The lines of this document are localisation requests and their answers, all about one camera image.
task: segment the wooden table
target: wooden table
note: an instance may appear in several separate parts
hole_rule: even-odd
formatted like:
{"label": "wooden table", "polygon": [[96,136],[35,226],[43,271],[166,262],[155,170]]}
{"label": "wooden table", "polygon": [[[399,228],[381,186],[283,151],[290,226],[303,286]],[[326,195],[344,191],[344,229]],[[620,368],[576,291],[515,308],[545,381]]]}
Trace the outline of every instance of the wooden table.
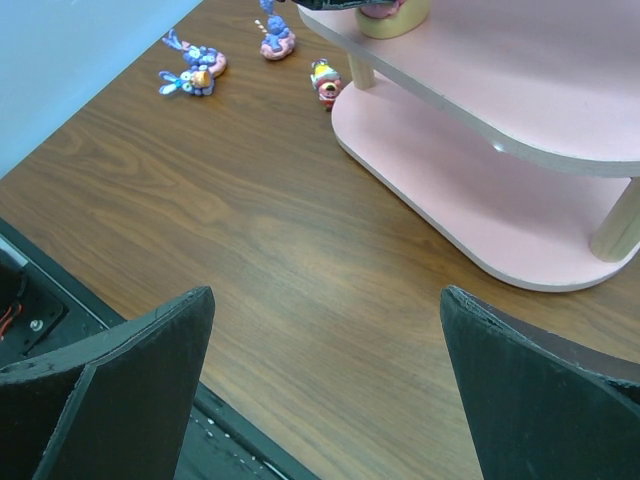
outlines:
{"label": "wooden table", "polygon": [[640,262],[573,294],[480,271],[337,145],[309,73],[346,78],[343,54],[285,5],[299,48],[263,61],[257,4],[178,25],[229,57],[212,97],[157,93],[183,66],[158,42],[2,180],[0,215],[126,317],[211,285],[202,380],[320,477],[481,478],[440,290],[638,362]]}

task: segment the shelf leg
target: shelf leg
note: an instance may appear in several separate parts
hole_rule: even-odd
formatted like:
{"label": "shelf leg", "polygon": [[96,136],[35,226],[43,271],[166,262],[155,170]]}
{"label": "shelf leg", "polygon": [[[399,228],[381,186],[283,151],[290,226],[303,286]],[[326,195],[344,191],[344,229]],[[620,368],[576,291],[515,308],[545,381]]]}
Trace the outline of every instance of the shelf leg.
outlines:
{"label": "shelf leg", "polygon": [[591,252],[604,262],[619,262],[640,243],[640,177],[631,183],[591,239]]}
{"label": "shelf leg", "polygon": [[373,68],[351,54],[347,54],[347,57],[349,58],[351,78],[356,88],[366,90],[367,88],[373,87],[375,84]]}

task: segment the figurine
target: figurine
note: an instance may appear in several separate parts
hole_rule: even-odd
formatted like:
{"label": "figurine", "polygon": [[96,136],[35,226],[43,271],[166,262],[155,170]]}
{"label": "figurine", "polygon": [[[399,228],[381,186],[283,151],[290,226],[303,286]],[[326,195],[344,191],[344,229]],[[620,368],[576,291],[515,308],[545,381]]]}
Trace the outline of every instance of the figurine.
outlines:
{"label": "figurine", "polygon": [[171,82],[160,87],[162,95],[169,95],[182,90],[190,95],[208,96],[213,93],[215,80],[207,65],[193,65],[176,77],[173,73],[162,71],[158,74],[162,79]]}
{"label": "figurine", "polygon": [[169,33],[162,39],[165,45],[174,50],[182,52],[182,58],[189,66],[200,67],[206,65],[207,69],[214,78],[219,77],[227,68],[227,57],[223,53],[211,47],[196,47],[184,40],[180,41],[175,29],[169,30]]}
{"label": "figurine", "polygon": [[318,98],[327,112],[333,109],[338,95],[342,91],[342,78],[334,70],[326,58],[321,58],[311,64],[313,73],[311,74],[311,85],[318,92]]}
{"label": "figurine", "polygon": [[267,60],[282,60],[293,52],[296,46],[296,36],[284,19],[275,14],[273,0],[260,0],[260,7],[269,15],[267,28],[260,23],[260,20],[255,21],[255,24],[265,35],[260,46],[260,53]]}

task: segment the pink shelf tier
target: pink shelf tier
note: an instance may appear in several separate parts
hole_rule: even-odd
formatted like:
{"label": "pink shelf tier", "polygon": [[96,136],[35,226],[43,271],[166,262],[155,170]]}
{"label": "pink shelf tier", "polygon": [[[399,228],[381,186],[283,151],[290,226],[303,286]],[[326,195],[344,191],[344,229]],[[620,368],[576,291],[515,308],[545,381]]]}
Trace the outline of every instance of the pink shelf tier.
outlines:
{"label": "pink shelf tier", "polygon": [[587,288],[620,270],[589,239],[629,179],[571,175],[497,152],[480,135],[376,75],[334,106],[340,144],[471,260],[530,290]]}
{"label": "pink shelf tier", "polygon": [[640,2],[432,0],[391,40],[354,12],[304,23],[519,158],[558,171],[640,176]]}

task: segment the toy figurine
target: toy figurine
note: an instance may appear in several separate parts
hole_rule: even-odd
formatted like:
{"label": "toy figurine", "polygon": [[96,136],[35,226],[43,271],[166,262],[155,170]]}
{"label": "toy figurine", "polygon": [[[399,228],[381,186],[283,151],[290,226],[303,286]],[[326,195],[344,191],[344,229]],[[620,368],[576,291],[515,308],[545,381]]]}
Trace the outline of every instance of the toy figurine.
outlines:
{"label": "toy figurine", "polygon": [[331,68],[325,58],[321,58],[311,64],[311,85],[318,92],[318,98],[327,112],[333,109],[338,95],[342,91],[342,78],[340,74]]}
{"label": "toy figurine", "polygon": [[260,53],[267,60],[282,60],[293,52],[296,46],[296,36],[284,19],[275,14],[273,0],[260,0],[260,7],[269,15],[267,28],[260,23],[260,20],[255,21],[255,24],[265,35],[260,46]]}
{"label": "toy figurine", "polygon": [[219,77],[227,68],[227,57],[215,48],[196,47],[184,40],[180,41],[176,31],[172,28],[165,38],[162,39],[165,45],[182,52],[182,58],[190,66],[200,67],[206,65],[214,78]]}
{"label": "toy figurine", "polygon": [[208,96],[213,93],[215,80],[207,65],[193,65],[176,77],[173,73],[162,71],[158,74],[162,79],[170,82],[160,87],[162,95],[169,95],[182,90],[190,95]]}

